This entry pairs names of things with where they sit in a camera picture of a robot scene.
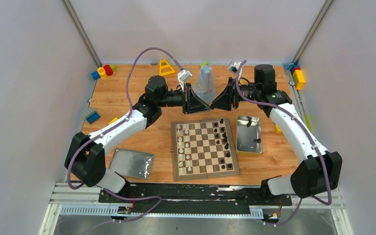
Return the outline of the wooden chess board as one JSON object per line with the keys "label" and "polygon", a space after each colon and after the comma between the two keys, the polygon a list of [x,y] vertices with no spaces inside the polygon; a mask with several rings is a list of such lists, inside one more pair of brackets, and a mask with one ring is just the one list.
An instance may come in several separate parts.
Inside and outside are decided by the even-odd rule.
{"label": "wooden chess board", "polygon": [[176,121],[170,127],[175,181],[240,174],[227,117]]}

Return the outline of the silver metal tin box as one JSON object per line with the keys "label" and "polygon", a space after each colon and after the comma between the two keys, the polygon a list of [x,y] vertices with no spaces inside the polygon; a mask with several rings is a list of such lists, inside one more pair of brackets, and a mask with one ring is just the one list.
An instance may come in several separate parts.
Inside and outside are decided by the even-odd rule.
{"label": "silver metal tin box", "polygon": [[238,116],[236,119],[236,154],[259,157],[262,153],[261,121],[259,117]]}

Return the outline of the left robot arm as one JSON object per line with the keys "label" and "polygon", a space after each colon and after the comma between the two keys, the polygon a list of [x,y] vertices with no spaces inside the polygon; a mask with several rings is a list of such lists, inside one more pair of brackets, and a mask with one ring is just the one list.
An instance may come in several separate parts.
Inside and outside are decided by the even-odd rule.
{"label": "left robot arm", "polygon": [[210,106],[194,93],[190,83],[179,90],[170,90],[165,78],[152,76],[138,102],[112,124],[93,132],[78,132],[72,137],[65,160],[69,186],[71,176],[77,177],[83,185],[100,187],[111,191],[118,202],[130,197],[126,180],[106,167],[106,155],[121,142],[152,125],[162,114],[162,107],[181,107],[184,114],[210,111]]}

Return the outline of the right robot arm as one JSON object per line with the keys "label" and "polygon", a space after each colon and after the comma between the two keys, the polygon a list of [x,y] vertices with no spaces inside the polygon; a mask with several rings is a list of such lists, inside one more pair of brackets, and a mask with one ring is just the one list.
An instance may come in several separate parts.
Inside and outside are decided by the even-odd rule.
{"label": "right robot arm", "polygon": [[256,104],[283,132],[299,162],[291,175],[277,176],[261,182],[262,202],[270,205],[280,195],[286,194],[318,200],[317,195],[325,192],[328,199],[321,203],[330,205],[331,191],[338,186],[342,157],[338,152],[328,151],[316,140],[299,117],[289,95],[278,90],[272,65],[255,66],[254,81],[240,85],[244,65],[244,61],[230,62],[228,70],[235,74],[235,78],[229,78],[226,88],[211,103],[211,108],[231,111],[242,101]]}

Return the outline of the clear bubble wrap bag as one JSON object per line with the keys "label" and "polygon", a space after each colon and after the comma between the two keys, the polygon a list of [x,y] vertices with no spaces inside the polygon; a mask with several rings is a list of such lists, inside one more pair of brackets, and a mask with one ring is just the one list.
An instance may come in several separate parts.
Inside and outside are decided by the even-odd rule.
{"label": "clear bubble wrap bag", "polygon": [[216,98],[215,80],[212,67],[205,65],[200,68],[193,90],[205,103],[212,103]]}

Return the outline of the green block behind bag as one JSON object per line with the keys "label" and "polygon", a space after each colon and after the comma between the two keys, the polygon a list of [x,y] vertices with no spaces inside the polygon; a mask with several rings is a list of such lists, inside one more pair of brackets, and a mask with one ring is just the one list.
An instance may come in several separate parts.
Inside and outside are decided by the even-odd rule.
{"label": "green block behind bag", "polygon": [[208,66],[209,65],[209,63],[207,62],[207,61],[205,61],[205,62],[202,62],[200,65],[199,65],[199,68],[202,68],[202,67],[204,67],[204,66]]}

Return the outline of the yellow trapezoid toy block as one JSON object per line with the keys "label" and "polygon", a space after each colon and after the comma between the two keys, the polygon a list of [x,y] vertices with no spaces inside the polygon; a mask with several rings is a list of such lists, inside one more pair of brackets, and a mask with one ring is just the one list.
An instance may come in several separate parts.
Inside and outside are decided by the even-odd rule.
{"label": "yellow trapezoid toy block", "polygon": [[166,59],[162,59],[159,62],[159,75],[163,77],[175,75],[175,69],[170,65]]}

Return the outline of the stacked coloured bricks corner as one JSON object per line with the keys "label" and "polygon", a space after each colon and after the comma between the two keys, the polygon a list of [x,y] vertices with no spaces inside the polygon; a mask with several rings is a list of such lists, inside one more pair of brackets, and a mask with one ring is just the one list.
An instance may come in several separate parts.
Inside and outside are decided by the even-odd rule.
{"label": "stacked coloured bricks corner", "polygon": [[304,78],[301,67],[294,63],[288,63],[283,64],[283,68],[285,71],[289,71],[291,73],[296,90],[301,90],[306,84],[306,80]]}

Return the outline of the small yellow block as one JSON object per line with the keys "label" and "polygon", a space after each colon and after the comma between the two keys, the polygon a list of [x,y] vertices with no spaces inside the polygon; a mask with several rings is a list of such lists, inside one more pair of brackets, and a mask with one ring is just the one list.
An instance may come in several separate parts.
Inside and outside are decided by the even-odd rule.
{"label": "small yellow block", "polygon": [[118,120],[118,118],[117,117],[115,117],[114,119],[112,119],[108,124],[110,125],[110,124],[112,124],[112,123],[114,123],[114,122],[116,122]]}

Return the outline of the silver tin lid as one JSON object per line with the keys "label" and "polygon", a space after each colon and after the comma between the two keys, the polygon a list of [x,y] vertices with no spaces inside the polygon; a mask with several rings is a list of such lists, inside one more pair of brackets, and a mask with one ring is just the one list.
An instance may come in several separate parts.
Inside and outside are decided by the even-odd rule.
{"label": "silver tin lid", "polygon": [[153,162],[151,153],[117,148],[109,169],[121,176],[146,180],[150,177]]}

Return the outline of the red cylinder block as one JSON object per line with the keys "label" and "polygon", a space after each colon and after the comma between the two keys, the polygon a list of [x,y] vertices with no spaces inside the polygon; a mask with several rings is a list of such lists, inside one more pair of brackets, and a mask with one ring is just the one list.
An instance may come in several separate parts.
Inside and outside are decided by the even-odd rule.
{"label": "red cylinder block", "polygon": [[113,72],[113,69],[110,65],[104,65],[103,66],[107,76],[111,76],[114,72]]}

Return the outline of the yellow cylinder block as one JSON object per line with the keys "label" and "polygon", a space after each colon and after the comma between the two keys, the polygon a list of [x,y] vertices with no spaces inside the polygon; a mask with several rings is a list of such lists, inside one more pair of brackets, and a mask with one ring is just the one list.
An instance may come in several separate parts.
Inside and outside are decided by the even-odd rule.
{"label": "yellow cylinder block", "polygon": [[107,78],[107,76],[108,76],[106,70],[103,67],[99,67],[97,69],[97,72],[98,72],[98,75],[100,76],[100,78]]}

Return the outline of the blue lego brick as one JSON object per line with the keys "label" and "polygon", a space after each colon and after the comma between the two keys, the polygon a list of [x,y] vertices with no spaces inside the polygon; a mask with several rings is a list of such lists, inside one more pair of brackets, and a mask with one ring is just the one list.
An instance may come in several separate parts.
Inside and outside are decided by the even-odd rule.
{"label": "blue lego brick", "polygon": [[91,114],[89,114],[85,117],[85,120],[90,125],[93,124],[94,122],[96,122],[99,119],[100,119],[100,114],[98,112],[92,112]]}

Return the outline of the blue cube block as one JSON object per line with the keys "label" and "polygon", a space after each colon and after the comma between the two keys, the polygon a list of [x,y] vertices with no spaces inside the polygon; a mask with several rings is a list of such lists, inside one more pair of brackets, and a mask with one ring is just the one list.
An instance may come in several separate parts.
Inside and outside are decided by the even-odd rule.
{"label": "blue cube block", "polygon": [[91,73],[91,76],[94,80],[98,80],[101,78],[100,74],[98,73],[98,71],[94,71]]}

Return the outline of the grey lego brick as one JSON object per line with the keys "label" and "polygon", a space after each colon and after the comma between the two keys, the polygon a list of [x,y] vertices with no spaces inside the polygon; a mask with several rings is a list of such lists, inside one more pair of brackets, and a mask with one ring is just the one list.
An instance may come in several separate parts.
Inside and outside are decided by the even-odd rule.
{"label": "grey lego brick", "polygon": [[84,118],[87,118],[87,117],[91,116],[94,112],[95,112],[94,108],[93,108],[93,107],[89,107],[89,108],[87,108],[85,111],[83,111],[83,112],[81,113],[81,115],[82,115]]}

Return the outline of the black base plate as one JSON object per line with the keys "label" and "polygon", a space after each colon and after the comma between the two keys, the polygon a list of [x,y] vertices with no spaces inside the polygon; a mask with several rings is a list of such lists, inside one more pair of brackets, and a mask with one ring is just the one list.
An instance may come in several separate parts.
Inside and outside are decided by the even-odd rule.
{"label": "black base plate", "polygon": [[259,186],[205,185],[178,183],[127,183],[121,197],[160,196],[163,200],[239,201],[247,206],[291,206],[290,196],[263,197]]}

